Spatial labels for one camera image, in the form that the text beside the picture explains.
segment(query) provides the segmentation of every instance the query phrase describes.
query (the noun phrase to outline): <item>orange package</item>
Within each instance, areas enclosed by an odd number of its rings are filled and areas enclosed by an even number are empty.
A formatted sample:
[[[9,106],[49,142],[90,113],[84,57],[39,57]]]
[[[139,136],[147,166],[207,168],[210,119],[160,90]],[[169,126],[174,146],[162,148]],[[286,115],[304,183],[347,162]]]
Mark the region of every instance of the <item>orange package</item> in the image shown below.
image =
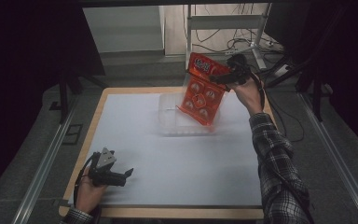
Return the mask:
[[[210,75],[228,74],[229,68],[199,54],[191,53],[188,62],[190,80],[179,109],[196,119],[200,124],[210,126],[220,106],[226,85],[217,85],[209,80]]]

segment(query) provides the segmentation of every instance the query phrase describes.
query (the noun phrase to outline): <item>hand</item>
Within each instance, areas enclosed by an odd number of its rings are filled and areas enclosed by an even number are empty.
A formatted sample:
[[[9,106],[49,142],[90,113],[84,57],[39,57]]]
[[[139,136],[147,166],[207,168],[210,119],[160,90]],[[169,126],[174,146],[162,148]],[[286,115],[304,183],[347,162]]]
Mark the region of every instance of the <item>hand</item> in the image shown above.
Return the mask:
[[[238,99],[246,106],[251,116],[257,113],[263,113],[260,92],[252,78],[249,77],[243,85],[230,83],[227,84],[227,86],[235,91]]]
[[[107,185],[95,187],[92,180],[88,177],[89,167],[84,170],[83,177],[80,180],[79,190],[75,208],[90,213],[100,203],[101,198],[107,188]]]

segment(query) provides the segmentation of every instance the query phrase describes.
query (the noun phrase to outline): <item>gray floor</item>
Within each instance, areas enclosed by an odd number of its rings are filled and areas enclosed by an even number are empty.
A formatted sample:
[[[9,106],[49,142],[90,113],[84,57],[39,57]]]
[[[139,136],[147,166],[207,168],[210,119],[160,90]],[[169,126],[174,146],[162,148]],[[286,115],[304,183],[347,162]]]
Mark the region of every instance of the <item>gray floor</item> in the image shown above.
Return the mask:
[[[251,59],[250,63],[254,63],[251,56],[247,55],[247,57]],[[103,63],[107,76],[98,78],[111,87],[183,85],[186,73],[183,57],[166,58],[154,55],[144,56],[142,60],[132,60],[132,62],[137,62],[134,64],[121,63],[130,62],[130,58],[130,55],[126,58],[104,56]],[[79,141],[76,145],[60,146],[28,223],[58,223],[61,219],[58,209],[61,204],[65,204],[62,195],[103,91],[87,80],[81,79],[81,82],[84,90],[78,96],[75,114],[71,121],[71,124],[83,125]],[[309,187],[311,212],[315,222],[358,223],[357,207],[300,103],[294,88],[295,83],[296,77],[292,77],[279,86],[269,89],[268,95],[271,103],[276,105],[282,116],[280,120],[278,114],[275,113],[280,130],[283,130],[282,124],[284,124],[287,137],[294,141],[295,164]],[[59,101],[59,92],[57,87],[53,87],[45,92],[43,108],[33,129],[29,132],[13,162],[0,178],[0,223],[10,223],[13,220],[34,173],[59,128],[60,111],[49,110],[50,105],[56,101]],[[358,181],[357,136],[328,103],[328,98],[322,100],[322,117],[324,126]],[[69,142],[72,139],[68,136],[63,141]],[[111,220],[106,218],[102,220],[102,223],[110,222]]]

